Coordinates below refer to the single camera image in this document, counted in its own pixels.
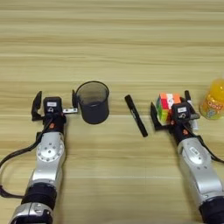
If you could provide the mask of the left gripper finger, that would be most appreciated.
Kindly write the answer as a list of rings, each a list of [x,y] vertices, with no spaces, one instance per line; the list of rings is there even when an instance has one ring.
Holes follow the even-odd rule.
[[[78,97],[74,90],[72,90],[72,104],[73,104],[73,108],[75,109],[78,108]]]
[[[39,109],[41,107],[41,100],[42,100],[42,92],[39,91],[36,97],[34,98],[31,107],[31,119],[33,121],[41,121],[43,119],[42,115],[39,113]]]

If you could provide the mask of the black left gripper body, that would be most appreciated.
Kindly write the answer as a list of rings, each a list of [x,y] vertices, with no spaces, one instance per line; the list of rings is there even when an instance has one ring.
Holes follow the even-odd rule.
[[[77,114],[77,108],[66,108],[57,110],[56,108],[49,108],[44,116],[43,124],[45,133],[59,132],[64,134],[64,126],[67,122],[66,115]]]

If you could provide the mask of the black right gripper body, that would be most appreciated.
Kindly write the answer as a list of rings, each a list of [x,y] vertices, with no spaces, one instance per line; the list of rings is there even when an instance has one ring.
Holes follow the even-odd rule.
[[[193,137],[194,134],[190,128],[190,121],[200,118],[198,113],[192,115],[172,115],[171,130],[177,144],[181,141]]]

